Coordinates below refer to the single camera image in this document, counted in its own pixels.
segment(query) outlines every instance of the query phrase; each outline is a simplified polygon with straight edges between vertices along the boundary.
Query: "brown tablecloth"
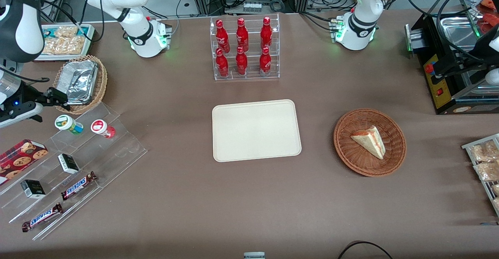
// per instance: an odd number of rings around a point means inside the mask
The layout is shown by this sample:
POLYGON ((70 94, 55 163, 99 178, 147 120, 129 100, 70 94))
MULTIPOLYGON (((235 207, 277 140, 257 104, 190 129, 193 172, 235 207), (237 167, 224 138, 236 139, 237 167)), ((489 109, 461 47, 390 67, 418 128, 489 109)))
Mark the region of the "brown tablecloth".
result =
MULTIPOLYGON (((405 50, 403 27, 418 17, 387 11, 369 47, 349 51, 302 16, 281 14, 281 78, 239 83, 213 79, 209 18, 182 20, 172 49, 151 59, 107 23, 92 48, 109 73, 104 102, 149 152, 43 241, 0 215, 0 257, 237 259, 261 250, 318 259, 367 240, 394 258, 497 258, 499 227, 478 225, 497 218, 460 146, 498 133, 498 116, 435 115, 405 50), (216 162, 212 108, 275 99, 296 104, 301 154, 216 162), (405 133, 407 158, 391 176, 356 174, 332 146, 336 121, 361 107, 405 133)), ((29 63, 23 75, 53 79, 60 66, 29 63)), ((0 129, 0 151, 45 141, 59 114, 45 108, 41 124, 0 129)), ((382 253, 357 246, 345 258, 367 254, 382 253)))

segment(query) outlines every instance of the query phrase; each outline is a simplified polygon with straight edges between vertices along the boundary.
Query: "brown wicker basket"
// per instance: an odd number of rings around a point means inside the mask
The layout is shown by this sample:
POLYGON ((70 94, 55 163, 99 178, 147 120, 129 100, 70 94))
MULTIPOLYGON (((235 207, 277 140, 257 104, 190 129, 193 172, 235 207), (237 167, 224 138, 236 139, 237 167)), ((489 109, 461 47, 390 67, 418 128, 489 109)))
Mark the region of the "brown wicker basket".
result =
MULTIPOLYGON (((92 55, 86 55, 86 56, 81 56, 77 57, 73 60, 70 60, 69 62, 82 62, 84 60, 92 60, 93 62, 96 62, 99 65, 99 71, 97 72, 97 79, 95 80, 95 88, 93 92, 93 99, 91 103, 88 105, 71 105, 71 110, 68 111, 60 106, 56 106, 57 110, 64 112, 64 113, 70 113, 74 115, 80 115, 85 113, 87 110, 90 110, 94 108, 96 105, 98 105, 101 101, 102 98, 104 97, 104 94, 106 92, 106 85, 107 85, 107 71, 102 62, 97 58, 92 55)), ((55 81, 54 84, 52 85, 53 87, 57 87, 57 83, 59 82, 59 77, 61 76, 61 69, 59 69, 59 73, 57 73, 57 76, 55 76, 55 81)))
POLYGON ((333 134, 334 146, 344 163, 355 172, 370 177, 392 174, 404 162, 407 146, 404 134, 397 123, 374 109, 357 109, 343 115, 333 134), (380 160, 360 146, 350 136, 353 132, 376 126, 386 153, 380 160))

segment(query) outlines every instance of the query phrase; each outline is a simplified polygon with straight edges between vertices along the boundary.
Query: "red bottle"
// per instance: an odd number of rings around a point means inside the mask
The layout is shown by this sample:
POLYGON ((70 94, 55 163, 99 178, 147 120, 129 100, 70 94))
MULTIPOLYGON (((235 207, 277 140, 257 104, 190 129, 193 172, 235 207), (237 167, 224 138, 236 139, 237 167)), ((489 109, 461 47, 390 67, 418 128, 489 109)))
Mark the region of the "red bottle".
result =
POLYGON ((237 45, 242 46, 244 51, 248 51, 250 49, 250 39, 248 37, 248 29, 244 25, 244 18, 237 19, 237 32, 235 35, 237 36, 237 45))
POLYGON ((269 18, 268 16, 264 18, 264 26, 262 27, 262 31, 260 31, 260 38, 262 40, 262 49, 265 46, 270 47, 272 45, 271 18, 269 18))
POLYGON ((266 46, 262 49, 262 55, 260 56, 260 75, 262 77, 267 77, 271 73, 271 61, 269 47, 266 46))
POLYGON ((244 48, 242 46, 237 47, 235 62, 237 63, 237 72, 239 73, 239 75, 246 75, 246 73, 248 72, 248 57, 244 53, 244 48))
POLYGON ((228 44, 227 30, 223 28, 223 21, 218 19, 215 24, 217 25, 217 43, 224 53, 230 52, 230 45, 228 44))
POLYGON ((223 55, 223 51, 221 48, 217 48, 215 51, 217 53, 217 58, 215 62, 217 62, 217 68, 220 73, 220 77, 227 78, 228 77, 228 62, 227 58, 223 55))

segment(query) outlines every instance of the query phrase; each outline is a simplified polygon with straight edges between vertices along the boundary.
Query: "plastic tray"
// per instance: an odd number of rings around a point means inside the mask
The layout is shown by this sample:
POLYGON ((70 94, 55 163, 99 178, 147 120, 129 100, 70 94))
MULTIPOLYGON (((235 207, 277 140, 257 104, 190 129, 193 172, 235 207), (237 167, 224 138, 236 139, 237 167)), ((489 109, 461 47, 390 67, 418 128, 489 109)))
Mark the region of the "plastic tray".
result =
MULTIPOLYGON (((54 28, 57 26, 75 26, 75 25, 73 25, 72 23, 67 24, 67 25, 42 25, 41 29, 44 30, 46 28, 54 28)), ((87 25, 87 24, 82 24, 81 27, 88 28, 87 36, 90 39, 92 39, 93 34, 95 33, 95 28, 92 25, 87 25)), ((85 43, 83 43, 83 48, 82 48, 81 53, 79 55, 40 55, 34 61, 35 62, 60 62, 60 61, 64 61, 64 60, 72 60, 73 58, 87 55, 87 53, 90 50, 91 44, 92 44, 92 42, 90 42, 87 38, 85 38, 85 43)))
POLYGON ((219 105, 212 111, 218 162, 296 156, 301 152, 294 102, 289 99, 219 105))

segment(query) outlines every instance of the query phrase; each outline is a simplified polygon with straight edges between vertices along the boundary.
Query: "black machine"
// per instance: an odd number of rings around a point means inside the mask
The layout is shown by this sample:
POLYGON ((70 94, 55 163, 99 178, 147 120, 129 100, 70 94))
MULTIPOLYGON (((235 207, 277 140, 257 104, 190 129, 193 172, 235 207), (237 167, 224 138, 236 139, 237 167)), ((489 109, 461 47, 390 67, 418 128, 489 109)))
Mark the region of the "black machine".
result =
POLYGON ((489 45, 499 25, 480 26, 484 13, 497 13, 482 0, 460 1, 465 10, 459 14, 442 12, 444 2, 438 13, 406 25, 408 49, 423 66, 437 114, 499 113, 499 83, 485 80, 499 67, 499 52, 489 45))

